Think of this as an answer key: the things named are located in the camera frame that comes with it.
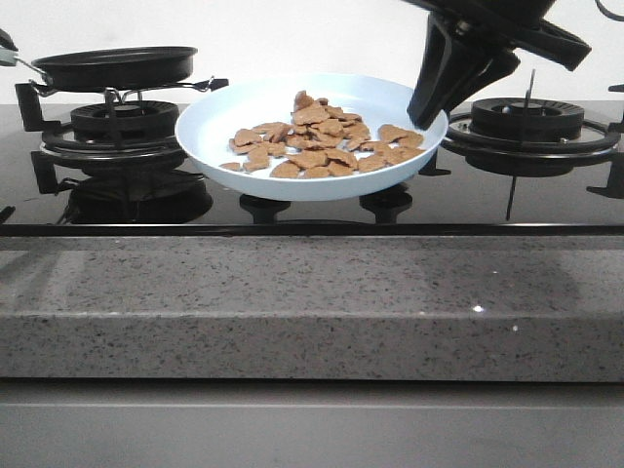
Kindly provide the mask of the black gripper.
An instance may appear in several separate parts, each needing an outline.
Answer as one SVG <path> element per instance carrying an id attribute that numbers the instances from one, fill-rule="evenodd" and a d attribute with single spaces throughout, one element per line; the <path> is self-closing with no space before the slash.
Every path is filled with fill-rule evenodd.
<path id="1" fill-rule="evenodd" d="M 428 10 L 425 51 L 408 105 L 412 123 L 428 129 L 442 111 L 510 75 L 520 48 L 572 71 L 592 48 L 545 19 L 552 1 L 413 1 Z M 483 58 L 483 50 L 495 50 Z"/>

